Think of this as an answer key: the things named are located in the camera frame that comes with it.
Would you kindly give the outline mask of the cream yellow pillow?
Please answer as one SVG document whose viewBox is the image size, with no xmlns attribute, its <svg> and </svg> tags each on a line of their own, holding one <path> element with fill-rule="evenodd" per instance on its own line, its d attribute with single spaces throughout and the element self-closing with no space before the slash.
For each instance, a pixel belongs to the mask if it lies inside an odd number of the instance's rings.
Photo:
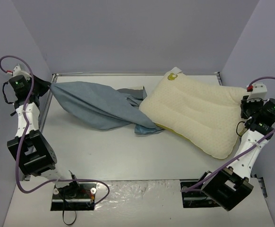
<svg viewBox="0 0 275 227">
<path fill-rule="evenodd" d="M 185 137 L 214 158 L 225 159 L 237 141 L 246 94 L 241 87 L 210 85 L 174 67 L 139 109 L 156 125 Z"/>
</svg>

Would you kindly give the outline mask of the striped blue pillowcase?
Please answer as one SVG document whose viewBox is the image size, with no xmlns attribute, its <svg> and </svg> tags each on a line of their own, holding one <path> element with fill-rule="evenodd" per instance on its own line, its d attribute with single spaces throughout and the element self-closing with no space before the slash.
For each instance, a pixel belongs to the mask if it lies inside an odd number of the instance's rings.
<svg viewBox="0 0 275 227">
<path fill-rule="evenodd" d="M 139 109 L 147 97 L 144 86 L 114 89 L 98 83 L 75 81 L 53 83 L 50 91 L 66 112 L 97 130 L 134 124 L 134 133 L 138 135 L 163 131 Z"/>
</svg>

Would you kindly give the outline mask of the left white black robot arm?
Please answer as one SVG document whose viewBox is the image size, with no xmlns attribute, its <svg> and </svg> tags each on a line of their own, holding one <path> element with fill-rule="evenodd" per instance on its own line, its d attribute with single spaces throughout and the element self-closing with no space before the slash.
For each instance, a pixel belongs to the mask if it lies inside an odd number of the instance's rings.
<svg viewBox="0 0 275 227">
<path fill-rule="evenodd" d="M 17 97 L 13 106 L 18 123 L 16 135 L 7 142 L 7 147 L 18 161 L 18 169 L 25 176 L 40 176 L 53 181 L 58 192 L 71 198 L 79 196 L 81 185 L 74 181 L 74 175 L 71 175 L 70 182 L 64 181 L 64 176 L 56 167 L 55 152 L 39 130 L 39 98 L 49 90 L 50 83 L 24 73 L 13 76 L 8 83 Z"/>
</svg>

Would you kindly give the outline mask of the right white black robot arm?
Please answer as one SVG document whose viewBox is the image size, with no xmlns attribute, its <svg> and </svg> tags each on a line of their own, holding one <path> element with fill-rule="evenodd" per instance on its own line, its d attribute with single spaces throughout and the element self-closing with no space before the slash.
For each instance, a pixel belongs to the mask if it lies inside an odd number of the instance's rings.
<svg viewBox="0 0 275 227">
<path fill-rule="evenodd" d="M 197 181 L 196 190 L 223 207 L 232 210 L 253 190 L 250 184 L 251 171 L 262 148 L 274 134 L 275 99 L 260 98 L 241 101 L 241 117 L 246 131 L 241 136 L 240 146 L 234 160 L 215 175 L 208 172 L 210 179 Z"/>
</svg>

